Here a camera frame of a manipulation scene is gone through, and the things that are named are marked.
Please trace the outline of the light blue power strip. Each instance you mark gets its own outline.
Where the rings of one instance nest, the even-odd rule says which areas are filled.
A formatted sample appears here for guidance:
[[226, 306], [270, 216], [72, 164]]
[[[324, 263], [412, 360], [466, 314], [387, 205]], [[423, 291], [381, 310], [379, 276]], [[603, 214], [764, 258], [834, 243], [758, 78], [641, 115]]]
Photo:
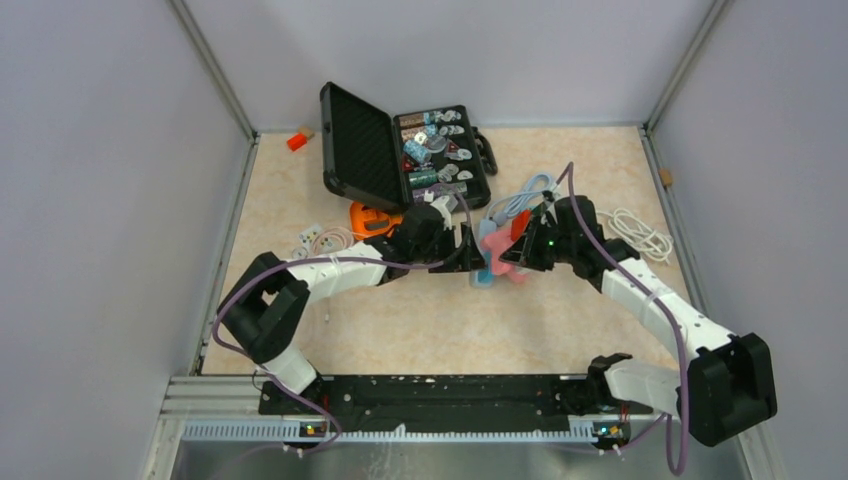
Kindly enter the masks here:
[[498, 225], [490, 218], [484, 218], [480, 221], [478, 230], [475, 236], [476, 244], [485, 263], [481, 269], [474, 270], [469, 275], [469, 284], [476, 289], [487, 289], [494, 284], [495, 275], [491, 272], [491, 251], [483, 245], [484, 238], [496, 232]]

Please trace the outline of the pink triangular power socket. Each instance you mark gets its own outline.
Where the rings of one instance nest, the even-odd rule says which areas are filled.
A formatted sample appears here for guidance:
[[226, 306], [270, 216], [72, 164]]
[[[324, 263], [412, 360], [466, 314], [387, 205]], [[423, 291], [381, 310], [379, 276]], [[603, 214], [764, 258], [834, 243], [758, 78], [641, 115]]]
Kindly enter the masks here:
[[509, 230], [498, 230], [489, 233], [482, 239], [483, 250], [490, 254], [488, 269], [495, 277], [505, 277], [514, 284], [526, 282], [528, 274], [520, 268], [505, 263], [500, 256], [513, 245], [514, 241]]

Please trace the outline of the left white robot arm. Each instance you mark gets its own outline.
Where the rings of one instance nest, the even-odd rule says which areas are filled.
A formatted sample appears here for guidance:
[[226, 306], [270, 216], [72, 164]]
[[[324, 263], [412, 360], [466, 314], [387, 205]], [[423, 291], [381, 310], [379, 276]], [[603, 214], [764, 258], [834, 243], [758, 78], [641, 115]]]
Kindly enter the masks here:
[[471, 226], [452, 223], [446, 197], [412, 207], [388, 232], [335, 253], [284, 261], [258, 255], [225, 296], [215, 317], [235, 340], [235, 350], [283, 386], [283, 401], [297, 413], [319, 404], [315, 367], [294, 343], [308, 306], [338, 293], [376, 287], [412, 270], [464, 273], [486, 260]]

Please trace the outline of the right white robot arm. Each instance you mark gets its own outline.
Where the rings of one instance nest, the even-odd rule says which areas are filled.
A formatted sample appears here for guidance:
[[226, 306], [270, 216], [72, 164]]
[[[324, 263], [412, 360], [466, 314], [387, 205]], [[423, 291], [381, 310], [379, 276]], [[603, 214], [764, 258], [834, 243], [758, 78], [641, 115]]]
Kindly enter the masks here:
[[584, 195], [551, 198], [533, 210], [499, 260], [526, 270], [563, 263], [621, 305], [664, 345], [677, 367], [663, 369], [628, 354], [598, 357], [586, 385], [589, 404], [612, 412], [624, 401], [681, 421], [700, 444], [716, 446], [778, 412], [768, 344], [712, 321], [666, 285], [620, 238], [607, 239]]

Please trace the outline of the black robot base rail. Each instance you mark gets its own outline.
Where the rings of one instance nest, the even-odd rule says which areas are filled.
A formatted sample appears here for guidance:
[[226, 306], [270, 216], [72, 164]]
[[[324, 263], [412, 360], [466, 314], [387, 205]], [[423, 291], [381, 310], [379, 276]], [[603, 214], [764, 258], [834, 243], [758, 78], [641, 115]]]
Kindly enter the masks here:
[[328, 412], [346, 433], [564, 432], [591, 415], [622, 420], [651, 408], [599, 402], [582, 375], [336, 375], [316, 379], [295, 400], [262, 385], [265, 416]]

